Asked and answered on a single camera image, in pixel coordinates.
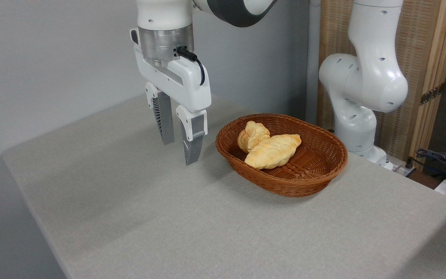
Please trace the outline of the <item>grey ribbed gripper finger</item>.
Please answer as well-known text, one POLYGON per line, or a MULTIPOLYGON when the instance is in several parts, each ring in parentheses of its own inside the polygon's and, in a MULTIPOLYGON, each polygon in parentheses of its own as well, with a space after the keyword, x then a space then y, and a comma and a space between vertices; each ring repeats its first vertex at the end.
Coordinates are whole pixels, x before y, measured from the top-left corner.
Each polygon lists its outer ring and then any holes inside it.
POLYGON ((176 113, 181 122, 185 163, 190 165, 198 161, 204 136, 208 134, 207 111, 192 113, 184 106, 179 105, 176 108, 176 113))
POLYGON ((148 106, 154 113, 163 145, 173 143, 175 141, 175 131, 171 98, 150 82, 146 83, 145 90, 148 106))

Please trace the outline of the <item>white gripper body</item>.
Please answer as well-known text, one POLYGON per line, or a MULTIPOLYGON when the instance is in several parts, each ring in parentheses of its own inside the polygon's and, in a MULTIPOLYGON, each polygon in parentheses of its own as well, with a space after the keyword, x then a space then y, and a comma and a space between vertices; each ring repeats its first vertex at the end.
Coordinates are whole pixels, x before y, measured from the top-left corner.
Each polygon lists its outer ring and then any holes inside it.
POLYGON ((141 76, 168 94, 191 113, 200 112, 212 103, 209 74, 203 65, 180 56, 179 48, 194 53, 192 28, 155 31, 130 30, 134 53, 141 76))

